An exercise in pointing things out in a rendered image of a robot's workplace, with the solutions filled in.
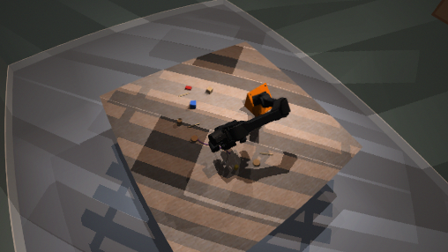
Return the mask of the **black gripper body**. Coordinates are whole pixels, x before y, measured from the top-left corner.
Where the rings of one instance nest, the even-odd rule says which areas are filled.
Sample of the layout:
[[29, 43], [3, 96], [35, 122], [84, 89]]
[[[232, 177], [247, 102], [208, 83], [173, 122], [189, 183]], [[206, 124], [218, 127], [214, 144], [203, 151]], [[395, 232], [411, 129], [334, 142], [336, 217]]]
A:
[[[247, 137], [245, 137], [243, 140], [240, 140], [240, 144], [245, 143], [246, 140], [247, 140]], [[221, 148], [225, 148], [225, 147], [227, 147], [227, 145], [231, 145], [231, 144], [234, 144], [234, 143], [233, 142], [229, 143], [227, 141], [227, 139], [226, 139], [226, 140], [222, 141], [221, 143], [219, 143], [218, 145], [215, 145], [215, 146], [213, 146], [210, 141], [208, 142], [208, 144], [209, 144], [210, 149], [211, 149], [212, 152], [218, 152], [220, 150], [220, 146], [221, 146]]]

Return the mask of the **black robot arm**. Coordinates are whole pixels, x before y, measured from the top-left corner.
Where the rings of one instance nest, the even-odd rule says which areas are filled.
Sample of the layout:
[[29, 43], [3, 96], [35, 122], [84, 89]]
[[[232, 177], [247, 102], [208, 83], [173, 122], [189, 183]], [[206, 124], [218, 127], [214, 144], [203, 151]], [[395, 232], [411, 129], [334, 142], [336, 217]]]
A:
[[272, 107], [272, 109], [248, 121], [238, 122], [237, 120], [233, 120], [232, 122], [216, 127], [214, 132], [208, 135], [209, 141], [213, 146], [218, 145], [226, 139], [229, 143], [243, 140], [252, 130], [264, 126], [269, 122], [278, 121], [283, 117], [287, 117], [289, 112], [291, 112], [287, 98], [282, 97], [276, 100], [271, 98], [268, 93], [262, 92], [253, 95], [252, 99], [254, 106], [261, 104], [261, 107]]

